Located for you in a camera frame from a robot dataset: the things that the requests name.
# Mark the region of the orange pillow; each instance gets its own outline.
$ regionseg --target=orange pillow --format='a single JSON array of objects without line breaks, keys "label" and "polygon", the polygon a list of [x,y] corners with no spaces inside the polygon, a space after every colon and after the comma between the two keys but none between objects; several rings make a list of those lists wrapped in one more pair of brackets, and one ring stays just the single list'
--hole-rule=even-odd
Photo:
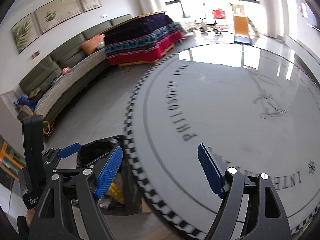
[{"label": "orange pillow", "polygon": [[96,51],[98,44],[103,41],[104,41],[104,34],[97,35],[97,36],[93,37],[92,39],[82,43],[81,48],[89,56]]}]

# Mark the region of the glossy table surface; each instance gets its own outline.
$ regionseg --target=glossy table surface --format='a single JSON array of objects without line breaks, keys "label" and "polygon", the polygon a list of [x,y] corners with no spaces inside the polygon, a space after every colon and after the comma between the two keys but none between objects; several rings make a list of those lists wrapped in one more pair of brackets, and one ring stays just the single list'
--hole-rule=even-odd
[{"label": "glossy table surface", "polygon": [[320,206],[320,91],[271,52],[212,44],[164,59],[133,91],[124,133],[149,204],[183,234],[203,239],[221,204],[198,161],[200,143],[243,174],[267,173],[292,233]]}]

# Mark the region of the silver screw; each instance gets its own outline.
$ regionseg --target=silver screw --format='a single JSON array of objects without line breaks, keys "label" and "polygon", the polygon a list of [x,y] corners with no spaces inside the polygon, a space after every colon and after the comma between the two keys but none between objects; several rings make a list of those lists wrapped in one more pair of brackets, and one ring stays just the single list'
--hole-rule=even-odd
[{"label": "silver screw", "polygon": [[230,168],[228,168],[228,172],[231,173],[231,174],[236,174],[237,173],[237,169],[234,168],[234,167],[230,167]]},{"label": "silver screw", "polygon": [[59,174],[53,174],[53,175],[51,176],[51,179],[52,179],[52,180],[57,180],[57,179],[59,179]]},{"label": "silver screw", "polygon": [[265,174],[265,173],[261,173],[261,178],[263,178],[263,179],[268,179],[269,178],[269,176],[268,176],[268,174]]},{"label": "silver screw", "polygon": [[92,173],[92,170],[90,170],[90,169],[85,169],[84,171],[83,171],[83,174],[84,175],[89,175],[89,174],[91,174]]}]

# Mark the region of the palm leaf picture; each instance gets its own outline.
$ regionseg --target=palm leaf picture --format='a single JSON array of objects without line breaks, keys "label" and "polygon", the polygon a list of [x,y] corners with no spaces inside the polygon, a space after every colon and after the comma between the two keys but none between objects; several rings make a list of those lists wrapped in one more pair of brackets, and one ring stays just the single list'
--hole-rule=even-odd
[{"label": "palm leaf picture", "polygon": [[37,38],[30,15],[16,24],[11,32],[19,53]]}]

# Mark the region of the black and white checkered border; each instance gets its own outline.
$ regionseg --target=black and white checkered border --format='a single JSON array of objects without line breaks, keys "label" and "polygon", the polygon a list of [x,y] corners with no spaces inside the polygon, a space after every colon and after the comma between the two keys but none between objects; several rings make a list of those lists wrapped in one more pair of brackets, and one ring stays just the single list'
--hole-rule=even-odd
[{"label": "black and white checkered border", "polygon": [[144,84],[145,80],[152,74],[154,70],[158,68],[160,64],[163,64],[163,62],[175,57],[177,54],[173,54],[165,59],[163,59],[161,62],[159,62],[157,65],[155,65],[153,68],[151,68],[138,82],[138,84],[135,86],[134,90],[132,91],[132,94],[130,96],[130,100],[128,102],[127,111],[126,111],[126,120],[124,121],[124,135],[125,140],[124,143],[126,144],[126,153],[129,159],[129,164],[132,169],[132,173],[135,176],[135,179],[137,180],[137,183],[141,189],[144,191],[145,197],[150,200],[153,207],[159,211],[159,213],[167,220],[169,223],[172,223],[172,225],[177,228],[180,231],[183,231],[184,234],[187,234],[188,236],[192,238],[197,239],[204,239],[206,236],[206,233],[200,231],[199,229],[195,228],[193,225],[190,225],[187,223],[183,218],[181,218],[179,215],[177,215],[170,206],[168,206],[161,198],[161,196],[157,193],[153,185],[148,180],[142,165],[140,164],[139,158],[136,154],[136,147],[134,143],[134,136],[133,136],[133,130],[132,130],[132,116],[133,111],[135,107],[135,101],[137,98],[137,95],[140,92],[140,89],[142,85]]},{"label": "black and white checkered border", "polygon": [[309,223],[309,221],[311,221],[313,219],[313,217],[316,215],[319,208],[320,208],[320,203],[316,206],[316,208],[311,212],[311,214],[302,223],[300,223],[294,229],[291,230],[291,235],[294,235],[294,234],[298,233],[301,229],[303,229]]}]

